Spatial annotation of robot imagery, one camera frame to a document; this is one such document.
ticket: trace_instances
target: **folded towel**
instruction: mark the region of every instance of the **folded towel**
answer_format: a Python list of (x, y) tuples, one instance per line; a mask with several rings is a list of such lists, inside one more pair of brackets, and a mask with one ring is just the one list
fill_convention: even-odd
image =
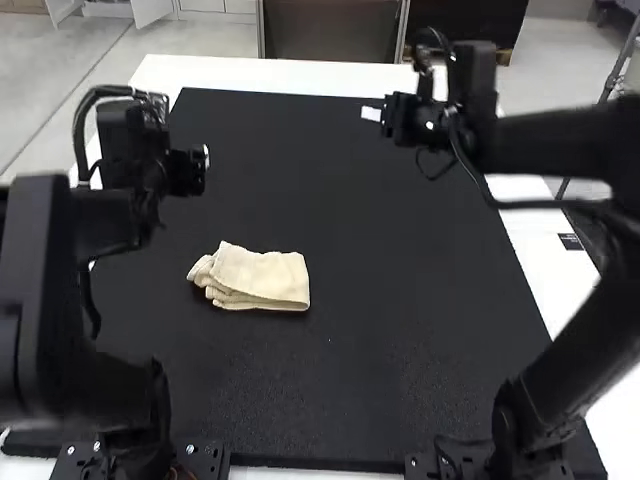
[(195, 263), (187, 280), (226, 310), (304, 311), (310, 305), (307, 266), (295, 252), (254, 253), (223, 241)]

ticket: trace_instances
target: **metal bracket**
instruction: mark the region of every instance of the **metal bracket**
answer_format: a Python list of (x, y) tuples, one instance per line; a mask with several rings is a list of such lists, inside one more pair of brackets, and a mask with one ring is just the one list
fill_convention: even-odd
[[(180, 467), (176, 468), (178, 473), (183, 469), (192, 474), (187, 477), (196, 477), (198, 480), (228, 480), (231, 453), (222, 442), (184, 438), (174, 441), (173, 445), (174, 463)], [(68, 443), (60, 450), (50, 480), (118, 478), (117, 475), (108, 475), (110, 463), (111, 459), (104, 456), (98, 441)]]
[[(489, 460), (492, 441), (459, 441), (447, 437), (435, 438), (433, 448), (425, 453), (405, 457), (405, 480), (494, 480)], [(562, 459), (527, 458), (516, 462), (512, 480), (574, 480), (569, 464)]]

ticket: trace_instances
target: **cable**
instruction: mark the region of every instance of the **cable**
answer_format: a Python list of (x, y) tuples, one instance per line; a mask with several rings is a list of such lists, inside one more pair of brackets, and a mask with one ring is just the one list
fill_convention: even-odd
[[(100, 161), (95, 162), (89, 168), (87, 161), (87, 150), (85, 144), (84, 129), (86, 125), (87, 114), (91, 108), (103, 98), (129, 97), (140, 100), (148, 100), (149, 94), (143, 91), (137, 91), (133, 87), (121, 85), (100, 85), (91, 88), (80, 101), (80, 105), (75, 111), (72, 126), (73, 150), (76, 156), (76, 164), (78, 165), (78, 187), (91, 188), (90, 181), (96, 170), (99, 168)], [(147, 103), (143, 104), (145, 110), (150, 111), (158, 128), (161, 128), (160, 118), (155, 109)], [(91, 294), (91, 276), (89, 273), (89, 265), (82, 265), (78, 269), (78, 285), (80, 288), (80, 296), (89, 321), (91, 322), (91, 338), (96, 339), (102, 328), (102, 317), (95, 306), (93, 296)]]
[[(419, 40), (423, 39), (425, 34), (428, 34), (433, 38), (435, 38), (436, 41), (438, 42), (438, 45), (444, 52), (445, 67), (447, 69), (447, 79), (450, 87), (449, 90), (451, 92), (452, 90), (455, 90), (455, 86), (453, 85), (454, 77), (450, 76), (449, 72), (452, 70), (453, 64), (456, 61), (456, 55), (453, 49), (451, 48), (451, 43), (449, 42), (449, 39), (446, 37), (444, 33), (436, 30), (433, 27), (422, 28), (416, 32), (411, 42), (411, 60), (413, 61), (413, 65), (414, 67), (418, 67), (417, 71), (421, 75), (426, 75), (431, 70), (431, 65), (425, 65), (425, 63), (423, 62), (423, 59), (418, 58), (418, 45), (420, 45)], [(447, 102), (446, 102), (447, 106), (451, 105), (449, 98), (447, 98)]]
[(96, 308), (96, 304), (93, 302), (93, 296), (91, 294), (91, 275), (89, 273), (88, 263), (81, 265), (78, 268), (78, 285), (80, 287), (82, 306), (89, 317), (89, 321), (91, 322), (91, 339), (95, 340), (98, 338), (98, 334), (102, 328), (102, 316)]
[(76, 155), (76, 163), (78, 164), (78, 185), (81, 187), (86, 187), (90, 179), (84, 137), (87, 114), (89, 110), (91, 110), (91, 107), (99, 100), (109, 97), (146, 99), (148, 98), (148, 94), (147, 92), (137, 91), (135, 88), (129, 86), (99, 85), (91, 88), (82, 98), (80, 105), (76, 109), (72, 126), (73, 150)]
[(424, 178), (426, 178), (427, 180), (429, 180), (430, 182), (435, 182), (436, 180), (440, 180), (447, 173), (449, 173), (449, 171), (453, 167), (455, 167), (457, 165), (457, 163), (458, 163), (458, 160), (454, 158), (449, 163), (447, 163), (444, 167), (442, 167), (439, 172), (436, 172), (435, 174), (431, 175), (431, 174), (427, 173), (424, 170), (424, 167), (422, 166), (422, 162), (420, 161), (420, 155), (425, 150), (429, 150), (429, 149), (428, 148), (418, 148), (418, 149), (416, 149), (416, 156), (415, 156), (415, 160), (414, 161), (415, 161), (416, 167), (418, 168), (418, 170), (420, 171), (422, 176)]
[(516, 200), (513, 202), (505, 202), (497, 200), (491, 193), (491, 190), (489, 190), (484, 175), (476, 170), (464, 151), (462, 141), (460, 140), (460, 125), (457, 110), (448, 109), (445, 111), (445, 114), (449, 118), (449, 139), (453, 153), (469, 177), (471, 177), (476, 184), (476, 187), (478, 187), (484, 201), (490, 207), (499, 210), (569, 208), (587, 215), (590, 218), (601, 217), (602, 208), (598, 202), (585, 200)]

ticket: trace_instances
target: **white cabinet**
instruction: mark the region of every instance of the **white cabinet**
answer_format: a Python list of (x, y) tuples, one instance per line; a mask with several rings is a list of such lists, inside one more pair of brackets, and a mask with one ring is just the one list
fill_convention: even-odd
[(133, 18), (137, 28), (144, 28), (161, 18), (167, 20), (178, 18), (173, 0), (127, 0), (115, 3), (85, 1), (83, 3), (82, 13), (85, 17)]
[(224, 0), (180, 0), (180, 10), (192, 12), (224, 12)]
[(259, 0), (127, 0), (117, 3), (91, 0), (47, 0), (83, 4), (89, 17), (133, 18), (143, 28), (165, 20), (205, 20), (223, 23), (258, 24)]
[(224, 0), (227, 13), (251, 13), (256, 14), (256, 0)]
[(173, 13), (173, 0), (131, 0), (136, 27), (143, 28)]
[(53, 26), (58, 24), (82, 6), (83, 0), (45, 0)]

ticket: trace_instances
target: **floor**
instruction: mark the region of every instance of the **floor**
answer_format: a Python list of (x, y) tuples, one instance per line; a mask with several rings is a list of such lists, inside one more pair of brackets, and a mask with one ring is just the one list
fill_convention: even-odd
[(251, 25), (165, 21), (137, 30), (126, 19), (70, 17), (55, 31), (46, 16), (18, 14), (0, 14), (0, 45), (2, 183), (69, 169), (73, 113), (88, 86), (127, 83), (146, 54), (258, 55)]
[[(592, 103), (624, 35), (624, 28), (527, 17), (512, 65), (499, 70), (505, 112)], [(137, 30), (126, 19), (70, 17), (56, 31), (46, 16), (17, 14), (0, 14), (0, 45), (2, 183), (19, 173), (68, 169), (80, 97), (92, 84), (127, 82), (147, 53), (257, 56), (255, 27), (248, 25), (166, 21)], [(88, 125), (89, 134), (94, 129)], [(607, 190), (574, 183), (570, 192)]]

